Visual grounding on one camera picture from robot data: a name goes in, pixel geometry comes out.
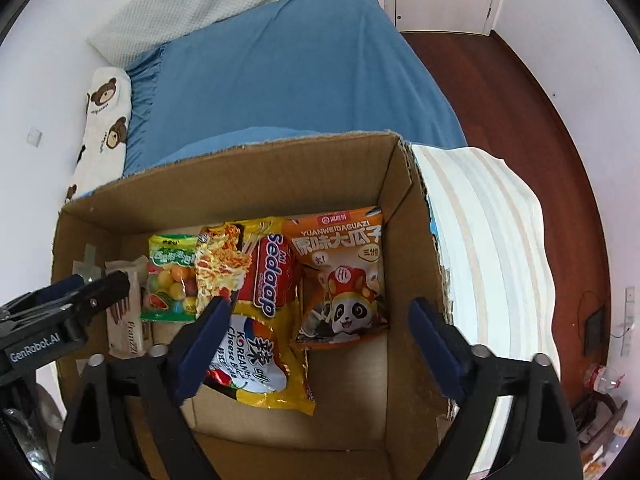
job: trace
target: candy bag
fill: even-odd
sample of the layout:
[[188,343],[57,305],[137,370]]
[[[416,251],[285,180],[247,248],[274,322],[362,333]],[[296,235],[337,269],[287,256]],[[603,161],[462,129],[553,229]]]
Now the candy bag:
[[289,219],[282,225],[304,266],[302,348],[328,348],[387,327],[379,208]]
[[189,235],[154,235],[149,238],[148,280],[145,309],[149,321],[196,319],[196,241]]
[[202,229],[196,247],[198,314],[213,297],[238,291],[207,386],[251,406],[313,414],[306,355],[290,345],[300,323],[298,269],[279,218]]

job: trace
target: silver screw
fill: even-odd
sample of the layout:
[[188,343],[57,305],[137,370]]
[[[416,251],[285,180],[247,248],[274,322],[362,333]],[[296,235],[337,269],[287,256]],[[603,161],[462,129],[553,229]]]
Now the silver screw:
[[551,366],[551,359],[545,354],[536,354],[533,356],[535,362],[540,366]]
[[471,352],[476,357],[489,357],[491,355],[491,350],[484,345],[473,345]]
[[169,351],[169,347],[167,345],[153,345],[149,352],[147,352],[151,357],[162,357],[166,355]]
[[94,354],[89,357],[89,366],[99,366],[104,362],[104,355]]

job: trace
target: plastic bottle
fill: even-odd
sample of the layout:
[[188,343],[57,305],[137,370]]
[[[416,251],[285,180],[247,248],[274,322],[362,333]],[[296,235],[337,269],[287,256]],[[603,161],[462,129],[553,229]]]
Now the plastic bottle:
[[604,365],[591,365],[584,375],[584,385],[595,392],[607,394],[620,386],[624,374]]

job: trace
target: cardboard box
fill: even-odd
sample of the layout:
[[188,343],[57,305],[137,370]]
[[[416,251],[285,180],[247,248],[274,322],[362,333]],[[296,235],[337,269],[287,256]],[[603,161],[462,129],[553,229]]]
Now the cardboard box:
[[[437,446],[447,410],[407,326],[418,296],[442,307],[430,215],[411,151],[396,134],[354,133],[241,146],[113,182],[65,205],[53,247],[53,280],[71,273],[87,243],[98,264],[147,254],[156,232],[267,215],[379,205],[385,227],[388,335],[311,351],[313,417],[235,402],[208,388],[183,406],[223,479],[415,480]],[[154,340],[178,326],[156,324]],[[79,384],[76,359],[108,352],[104,317],[81,351],[58,362],[63,397]],[[166,478],[140,407],[132,420],[151,474]]]

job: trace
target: white snack package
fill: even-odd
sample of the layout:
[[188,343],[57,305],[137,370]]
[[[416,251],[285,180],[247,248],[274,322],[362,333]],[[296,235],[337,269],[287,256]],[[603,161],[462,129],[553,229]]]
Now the white snack package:
[[140,357],[152,346],[151,323],[142,321],[142,290],[140,283],[146,283],[146,256],[135,262],[106,262],[107,274],[121,270],[129,277],[129,295],[107,309],[107,333],[109,354],[130,359]]

